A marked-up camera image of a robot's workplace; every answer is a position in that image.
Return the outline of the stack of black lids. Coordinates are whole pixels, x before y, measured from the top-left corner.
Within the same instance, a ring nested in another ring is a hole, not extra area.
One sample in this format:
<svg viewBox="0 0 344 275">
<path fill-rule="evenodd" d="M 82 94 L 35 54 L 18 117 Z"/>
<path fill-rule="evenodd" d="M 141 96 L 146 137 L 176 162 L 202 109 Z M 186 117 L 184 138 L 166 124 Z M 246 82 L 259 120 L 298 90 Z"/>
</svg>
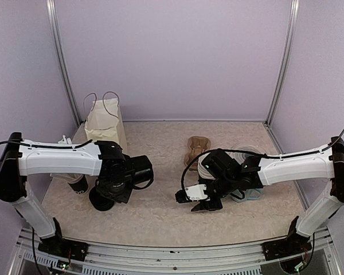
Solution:
<svg viewBox="0 0 344 275">
<path fill-rule="evenodd" d="M 92 206 L 98 211 L 108 211 L 110 210 L 115 202 L 111 199 L 101 196 L 97 191 L 96 187 L 93 187 L 89 192 L 89 201 Z"/>
</svg>

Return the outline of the stack of paper cups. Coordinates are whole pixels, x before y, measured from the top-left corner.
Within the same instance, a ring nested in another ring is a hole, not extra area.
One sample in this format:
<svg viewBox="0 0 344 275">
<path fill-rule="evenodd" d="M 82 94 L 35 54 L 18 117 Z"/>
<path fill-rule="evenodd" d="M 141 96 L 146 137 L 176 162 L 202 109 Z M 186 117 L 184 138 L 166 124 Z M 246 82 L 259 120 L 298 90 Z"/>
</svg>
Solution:
<svg viewBox="0 0 344 275">
<path fill-rule="evenodd" d="M 211 182 L 214 180 L 214 177 L 210 172 L 203 166 L 202 161 L 207 157 L 207 155 L 202 155 L 198 158 L 197 162 L 197 171 L 198 171 L 198 181 L 199 182 Z"/>
</svg>

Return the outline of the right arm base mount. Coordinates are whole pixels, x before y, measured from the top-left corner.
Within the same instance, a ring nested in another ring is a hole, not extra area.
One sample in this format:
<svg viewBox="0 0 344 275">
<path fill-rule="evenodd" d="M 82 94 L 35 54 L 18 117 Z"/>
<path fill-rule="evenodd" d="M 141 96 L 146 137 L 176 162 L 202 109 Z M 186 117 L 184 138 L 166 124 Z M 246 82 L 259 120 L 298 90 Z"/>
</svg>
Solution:
<svg viewBox="0 0 344 275">
<path fill-rule="evenodd" d="M 280 259 L 304 253 L 312 249 L 310 237 L 304 237 L 297 233 L 297 216 L 290 224 L 288 234 L 285 238 L 264 242 L 261 246 L 266 261 Z"/>
</svg>

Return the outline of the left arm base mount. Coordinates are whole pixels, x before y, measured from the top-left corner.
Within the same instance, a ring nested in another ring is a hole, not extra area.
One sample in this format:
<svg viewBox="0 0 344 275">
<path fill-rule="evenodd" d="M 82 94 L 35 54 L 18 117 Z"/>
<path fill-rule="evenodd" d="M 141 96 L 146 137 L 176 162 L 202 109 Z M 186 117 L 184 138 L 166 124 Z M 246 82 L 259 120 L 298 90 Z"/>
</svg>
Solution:
<svg viewBox="0 0 344 275">
<path fill-rule="evenodd" d="M 66 239 L 62 236 L 61 227 L 56 218 L 53 218 L 55 234 L 49 238 L 40 238 L 38 250 L 69 260 L 85 261 L 89 245 L 85 242 Z"/>
</svg>

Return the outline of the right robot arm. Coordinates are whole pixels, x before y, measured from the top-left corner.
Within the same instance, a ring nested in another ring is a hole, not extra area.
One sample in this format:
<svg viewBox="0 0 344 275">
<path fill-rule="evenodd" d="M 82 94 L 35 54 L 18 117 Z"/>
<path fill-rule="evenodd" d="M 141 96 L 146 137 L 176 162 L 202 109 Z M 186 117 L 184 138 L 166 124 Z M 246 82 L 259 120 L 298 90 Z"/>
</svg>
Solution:
<svg viewBox="0 0 344 275">
<path fill-rule="evenodd" d="M 282 250 L 294 254 L 315 230 L 344 205 L 344 141 L 331 138 L 329 144 L 307 151 L 269 156 L 250 152 L 243 163 L 229 156 L 229 150 L 201 153 L 204 169 L 213 177 L 208 183 L 182 187 L 188 202 L 199 204 L 193 211 L 222 209 L 221 198 L 234 191 L 259 189 L 292 180 L 325 178 L 329 182 L 315 202 L 292 222 Z"/>
</svg>

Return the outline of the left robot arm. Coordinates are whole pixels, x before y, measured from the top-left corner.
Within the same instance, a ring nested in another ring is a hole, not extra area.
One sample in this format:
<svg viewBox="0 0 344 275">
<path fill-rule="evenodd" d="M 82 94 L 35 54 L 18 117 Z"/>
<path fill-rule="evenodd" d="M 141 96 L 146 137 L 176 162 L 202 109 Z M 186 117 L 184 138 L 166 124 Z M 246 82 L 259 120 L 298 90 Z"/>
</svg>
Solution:
<svg viewBox="0 0 344 275">
<path fill-rule="evenodd" d="M 3 141 L 0 158 L 0 200 L 11 203 L 31 225 L 41 243 L 58 255 L 69 243 L 61 227 L 30 191 L 29 175 L 79 174 L 96 178 L 89 192 L 92 206 L 99 211 L 115 203 L 127 203 L 134 190 L 148 188 L 154 181 L 153 165 L 146 155 L 130 157 L 115 142 L 91 140 L 83 144 L 39 143 L 23 140 L 13 132 Z"/>
</svg>

